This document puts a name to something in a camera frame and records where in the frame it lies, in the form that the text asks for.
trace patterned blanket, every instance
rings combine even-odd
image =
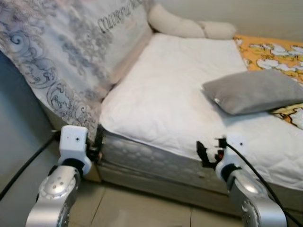
[[[101,102],[149,42],[152,0],[0,0],[0,51],[40,102],[96,138]]]
[[[276,69],[303,86],[303,43],[244,35],[234,40],[248,70]],[[303,103],[271,114],[303,130]]]

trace black cable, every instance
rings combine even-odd
[[[59,131],[55,132],[51,138],[18,170],[18,172],[13,176],[13,178],[9,181],[9,183],[5,186],[5,188],[0,193],[0,201],[3,199],[5,194],[12,187],[14,182],[21,176],[23,171],[34,161],[34,159],[40,155],[55,139],[58,139]]]
[[[226,143],[226,146],[228,146],[230,149],[232,149],[248,166],[249,168],[254,172],[254,174],[260,179],[262,184],[267,188],[271,196],[273,197],[274,201],[278,204],[278,206],[282,209],[284,214],[288,216],[297,226],[303,227],[303,225],[295,219],[290,213],[288,213],[286,210],[284,210],[282,203],[280,202],[277,195],[274,193],[274,191],[271,189],[269,184],[264,180],[264,178],[256,171],[256,169],[252,166],[252,164],[239,152],[236,148],[234,148],[232,145]]]

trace white mattress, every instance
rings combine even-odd
[[[105,131],[101,165],[127,170],[128,174],[146,179],[165,180],[220,193],[227,193],[226,183],[215,171],[202,168],[201,160],[173,154],[146,144],[131,141]]]
[[[230,132],[246,139],[247,159],[271,183],[303,190],[303,130],[268,113],[230,116],[200,91],[201,84],[246,67],[234,41],[155,35],[124,80],[102,103],[109,132],[199,159]]]

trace cushion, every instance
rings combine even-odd
[[[229,114],[249,114],[303,101],[303,88],[277,70],[246,71],[203,84]]]
[[[232,39],[237,29],[229,23],[193,21],[169,13],[160,4],[154,5],[148,21],[157,31],[183,38]]]
[[[184,38],[205,38],[200,25],[195,21],[178,17],[169,13],[160,4],[154,5],[149,14],[148,22],[157,31]]]

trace white mattress protector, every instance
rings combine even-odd
[[[103,101],[100,123],[192,159],[197,140],[213,147],[214,138],[240,133],[247,159],[268,182],[303,190],[303,130],[268,113],[228,115],[201,92],[201,84],[240,71],[246,67],[232,40],[157,34]]]

